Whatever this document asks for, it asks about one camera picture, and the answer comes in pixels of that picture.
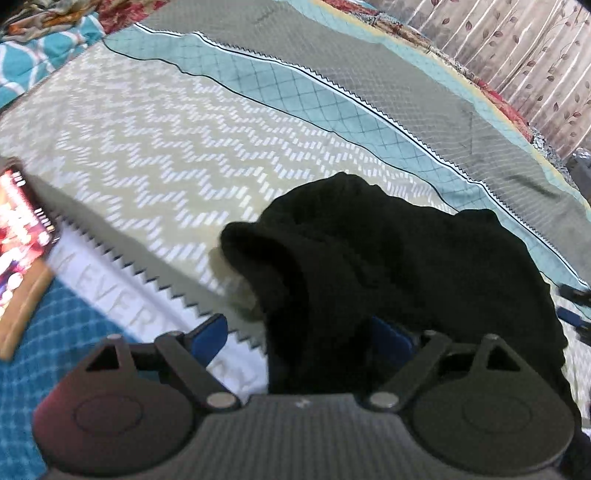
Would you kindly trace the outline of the floral beige curtain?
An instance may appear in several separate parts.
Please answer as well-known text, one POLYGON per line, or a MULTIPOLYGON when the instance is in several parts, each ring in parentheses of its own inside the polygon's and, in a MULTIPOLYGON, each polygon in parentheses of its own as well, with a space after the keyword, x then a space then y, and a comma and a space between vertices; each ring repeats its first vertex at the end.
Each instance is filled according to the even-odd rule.
POLYGON ((377 1, 483 80, 568 157, 590 137, 590 10, 579 1, 377 1))

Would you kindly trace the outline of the patterned teal grey bedsheet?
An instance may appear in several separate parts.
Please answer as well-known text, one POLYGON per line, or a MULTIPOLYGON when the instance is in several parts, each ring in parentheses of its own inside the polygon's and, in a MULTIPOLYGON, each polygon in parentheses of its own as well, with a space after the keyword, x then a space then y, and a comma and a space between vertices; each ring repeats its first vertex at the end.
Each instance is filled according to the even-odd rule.
MULTIPOLYGON (((291 190, 340 173, 447 214, 490 210, 558 286, 590 287, 590 209, 533 141, 433 53, 322 1, 174 1, 99 40, 1 108, 55 218, 54 278, 1 367, 5 479, 226 478, 232 443, 270 402, 256 297, 219 246, 291 190), (102 340, 151 343, 215 314, 207 371, 242 406, 208 415, 174 456, 125 476, 49 470, 36 407, 102 340)), ((559 319, 563 375, 590 440, 590 346, 559 319)))

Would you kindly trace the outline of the smartphone with lit screen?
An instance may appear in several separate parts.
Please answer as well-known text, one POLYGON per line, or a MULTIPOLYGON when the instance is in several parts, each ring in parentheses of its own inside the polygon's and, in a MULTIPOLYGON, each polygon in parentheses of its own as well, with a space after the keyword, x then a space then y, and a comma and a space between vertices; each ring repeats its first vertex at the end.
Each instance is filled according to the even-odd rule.
POLYGON ((9 158, 1 168, 1 319, 17 304, 17 291, 35 261, 46 257, 60 229, 25 173, 9 158))

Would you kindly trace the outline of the red floral blanket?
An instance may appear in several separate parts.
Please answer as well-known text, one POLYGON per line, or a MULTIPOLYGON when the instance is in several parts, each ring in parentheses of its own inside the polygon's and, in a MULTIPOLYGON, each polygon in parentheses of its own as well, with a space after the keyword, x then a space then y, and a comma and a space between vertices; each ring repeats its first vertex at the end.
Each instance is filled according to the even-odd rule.
POLYGON ((102 0, 98 3, 98 20, 106 34, 122 30, 144 20, 169 0, 102 0))

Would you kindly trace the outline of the black pants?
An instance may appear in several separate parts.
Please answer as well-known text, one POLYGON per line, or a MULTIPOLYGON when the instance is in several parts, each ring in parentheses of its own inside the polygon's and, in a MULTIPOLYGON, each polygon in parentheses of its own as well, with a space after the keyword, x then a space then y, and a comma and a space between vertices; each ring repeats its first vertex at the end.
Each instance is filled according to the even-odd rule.
POLYGON ((280 196, 219 238, 252 288, 266 328, 270 402, 232 443, 226 478, 586 479, 590 440, 563 375, 567 340, 525 243, 490 210, 447 214, 346 173, 280 196), (457 344, 501 337, 569 407, 560 462, 525 475, 480 475, 429 453, 399 414, 366 401, 396 371, 373 321, 457 344))

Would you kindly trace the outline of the teal white patterned cloth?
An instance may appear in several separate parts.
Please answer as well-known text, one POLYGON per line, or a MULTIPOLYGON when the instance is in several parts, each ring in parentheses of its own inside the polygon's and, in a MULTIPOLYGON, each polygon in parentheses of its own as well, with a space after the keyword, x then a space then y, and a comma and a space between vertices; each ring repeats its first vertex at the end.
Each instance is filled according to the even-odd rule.
POLYGON ((73 27, 26 43, 1 44, 1 108, 26 94, 35 85, 105 36, 97 13, 82 17, 73 27))

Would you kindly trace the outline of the wooden board under phone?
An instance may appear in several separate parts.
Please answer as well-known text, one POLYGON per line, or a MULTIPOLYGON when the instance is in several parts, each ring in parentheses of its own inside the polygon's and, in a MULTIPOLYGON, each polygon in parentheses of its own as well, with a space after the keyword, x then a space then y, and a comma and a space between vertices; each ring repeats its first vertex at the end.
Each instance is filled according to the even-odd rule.
POLYGON ((38 258, 25 273, 1 316, 1 361, 10 362, 32 315, 54 278, 45 260, 38 258))

